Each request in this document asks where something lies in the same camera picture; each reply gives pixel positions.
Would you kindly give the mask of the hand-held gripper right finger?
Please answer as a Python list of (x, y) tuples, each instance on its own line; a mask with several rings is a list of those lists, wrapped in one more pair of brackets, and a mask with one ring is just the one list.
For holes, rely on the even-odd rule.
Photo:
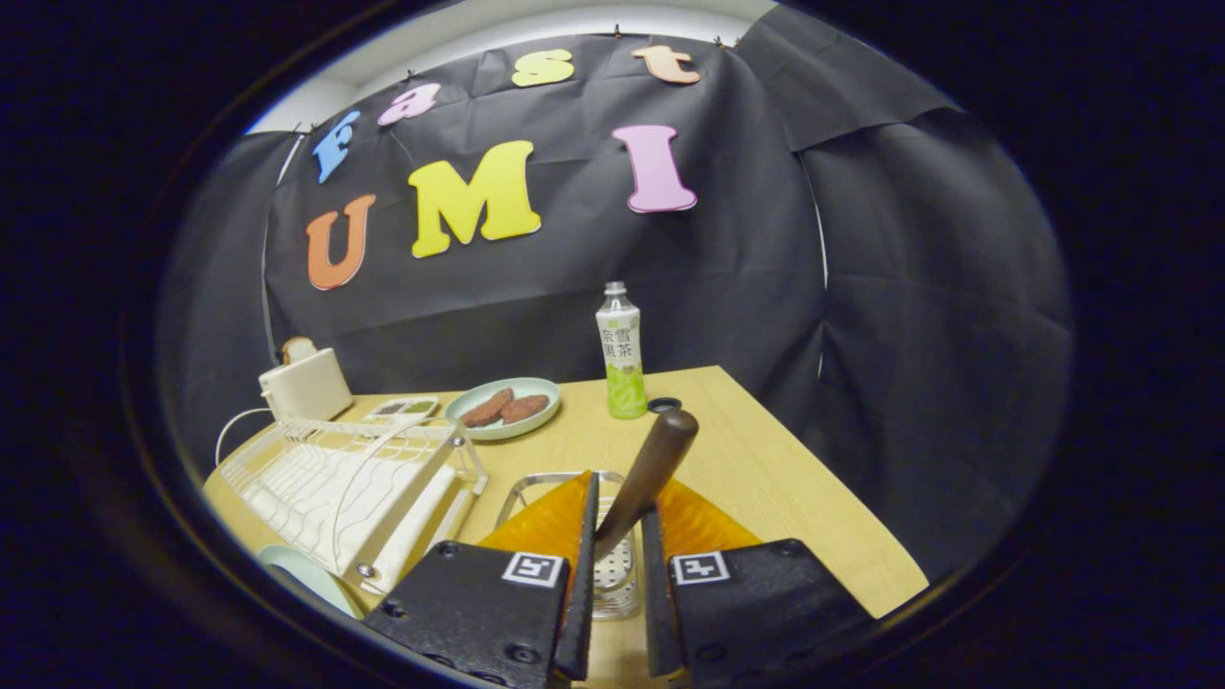
[(681, 481), (639, 528), (652, 676), (796, 678), (876, 625), (804, 542), (766, 542)]

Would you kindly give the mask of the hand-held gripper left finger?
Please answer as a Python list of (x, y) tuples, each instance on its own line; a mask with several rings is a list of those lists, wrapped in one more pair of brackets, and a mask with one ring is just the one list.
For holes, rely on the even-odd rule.
[(576, 474), (480, 544), (432, 546), (365, 615), (434, 664), (507, 688), (588, 676), (599, 478)]

